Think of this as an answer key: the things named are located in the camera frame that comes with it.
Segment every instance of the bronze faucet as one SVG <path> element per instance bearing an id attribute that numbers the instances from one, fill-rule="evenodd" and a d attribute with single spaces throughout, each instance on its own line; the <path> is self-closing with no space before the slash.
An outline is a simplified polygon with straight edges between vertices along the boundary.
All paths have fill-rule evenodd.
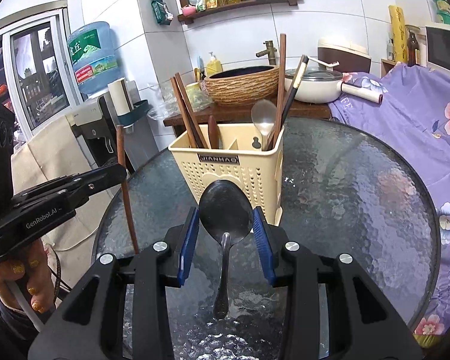
<path id="1" fill-rule="evenodd" d="M 266 40 L 263 43 L 265 46 L 267 46 L 266 50 L 260 51 L 257 54 L 255 54 L 258 57 L 265 56 L 268 54 L 268 63 L 270 65 L 276 65 L 277 60 L 275 58 L 275 52 L 277 51 L 276 48 L 274 48 L 274 41 L 273 40 Z"/>

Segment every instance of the floral cloth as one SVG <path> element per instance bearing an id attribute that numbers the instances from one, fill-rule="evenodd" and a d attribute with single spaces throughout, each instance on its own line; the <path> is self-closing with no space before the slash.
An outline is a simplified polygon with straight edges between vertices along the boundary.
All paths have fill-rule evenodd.
<path id="1" fill-rule="evenodd" d="M 415 330 L 421 345 L 433 345 L 450 328 L 450 78 L 426 67 L 397 64 L 381 79 L 356 73 L 343 80 L 383 93 L 383 103 L 342 94 L 329 104 L 332 116 L 397 150 L 433 199 L 442 256 L 435 291 Z"/>

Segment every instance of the wicker sink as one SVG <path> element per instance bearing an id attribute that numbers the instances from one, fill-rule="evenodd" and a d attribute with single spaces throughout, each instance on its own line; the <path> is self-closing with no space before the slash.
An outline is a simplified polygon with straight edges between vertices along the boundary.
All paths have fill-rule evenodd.
<path id="1" fill-rule="evenodd" d="M 277 94 L 278 66 L 226 70 L 205 78 L 205 86 L 217 104 L 250 104 Z"/>

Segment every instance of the utensil holder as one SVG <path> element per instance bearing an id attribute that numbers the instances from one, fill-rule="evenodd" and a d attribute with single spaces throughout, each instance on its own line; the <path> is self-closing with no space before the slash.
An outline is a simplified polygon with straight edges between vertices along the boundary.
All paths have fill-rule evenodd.
<path id="1" fill-rule="evenodd" d="M 210 143 L 207 125 L 199 127 Z M 195 200 L 199 202 L 213 181 L 229 180 L 241 188 L 253 208 L 262 208 L 268 223 L 278 226 L 282 217 L 284 127 L 269 151 L 253 146 L 258 146 L 261 135 L 252 123 L 219 124 L 218 129 L 223 150 L 192 149 L 186 132 L 168 147 Z"/>

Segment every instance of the yellow roll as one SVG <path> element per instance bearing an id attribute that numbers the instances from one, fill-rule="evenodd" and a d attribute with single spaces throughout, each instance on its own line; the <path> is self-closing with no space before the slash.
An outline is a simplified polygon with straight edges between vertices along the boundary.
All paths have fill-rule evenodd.
<path id="1" fill-rule="evenodd" d="M 396 62 L 408 62 L 407 29 L 403 9 L 389 5 L 391 29 L 394 33 L 394 54 Z"/>

